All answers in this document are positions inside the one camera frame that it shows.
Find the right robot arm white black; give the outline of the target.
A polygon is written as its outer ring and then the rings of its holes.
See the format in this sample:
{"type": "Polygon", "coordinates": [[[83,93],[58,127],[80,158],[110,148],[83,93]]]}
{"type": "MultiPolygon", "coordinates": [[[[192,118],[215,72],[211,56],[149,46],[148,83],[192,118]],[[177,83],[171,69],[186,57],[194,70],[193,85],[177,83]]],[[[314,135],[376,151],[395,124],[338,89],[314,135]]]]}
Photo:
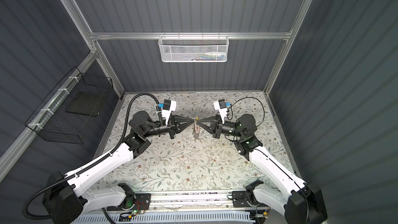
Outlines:
{"type": "Polygon", "coordinates": [[[285,217],[288,224],[322,224],[327,220],[321,189],[308,184],[286,169],[275,159],[256,137],[256,120],[244,114],[235,122],[220,115],[198,120],[197,124],[218,139],[232,136],[238,153],[259,168],[277,186],[273,190],[260,180],[246,186],[251,205],[265,204],[285,217]]]}

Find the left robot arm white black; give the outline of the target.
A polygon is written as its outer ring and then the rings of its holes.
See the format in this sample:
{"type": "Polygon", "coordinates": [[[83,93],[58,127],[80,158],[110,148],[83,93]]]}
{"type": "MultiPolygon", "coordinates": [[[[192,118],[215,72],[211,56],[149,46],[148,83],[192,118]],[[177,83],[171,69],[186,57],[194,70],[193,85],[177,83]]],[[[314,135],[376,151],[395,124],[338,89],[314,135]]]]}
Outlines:
{"type": "Polygon", "coordinates": [[[147,112],[135,113],[129,121],[131,131],[119,147],[114,147],[90,163],[68,172],[49,177],[48,184],[58,183],[44,193],[42,204],[55,224],[70,224],[81,214],[107,207],[125,211],[138,208],[134,191],[126,184],[91,190],[91,186],[102,177],[125,163],[132,161],[151,145],[151,136],[169,134],[171,139],[195,121],[178,115],[153,121],[147,112]]]}

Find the marker pens in basket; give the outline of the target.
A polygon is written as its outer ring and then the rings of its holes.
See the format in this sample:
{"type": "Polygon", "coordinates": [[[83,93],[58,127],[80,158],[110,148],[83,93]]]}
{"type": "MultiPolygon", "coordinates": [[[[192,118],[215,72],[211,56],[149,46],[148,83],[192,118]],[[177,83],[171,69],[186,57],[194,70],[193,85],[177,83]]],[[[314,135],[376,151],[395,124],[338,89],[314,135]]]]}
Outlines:
{"type": "Polygon", "coordinates": [[[191,53],[181,55],[181,61],[188,62],[224,62],[227,61],[227,53],[222,51],[211,51],[205,53],[191,53]]]}

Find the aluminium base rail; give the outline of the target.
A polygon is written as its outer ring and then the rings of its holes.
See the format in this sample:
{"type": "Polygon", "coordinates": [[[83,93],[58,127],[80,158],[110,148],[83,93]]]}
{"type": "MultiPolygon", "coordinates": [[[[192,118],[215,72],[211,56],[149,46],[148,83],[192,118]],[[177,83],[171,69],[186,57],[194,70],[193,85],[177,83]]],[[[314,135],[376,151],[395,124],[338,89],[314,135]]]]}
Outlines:
{"type": "Polygon", "coordinates": [[[138,213],[160,212],[269,212],[271,208],[242,204],[233,198],[233,189],[188,190],[188,191],[148,191],[150,199],[145,199],[143,192],[136,193],[136,200],[129,204],[130,209],[138,213]]]}

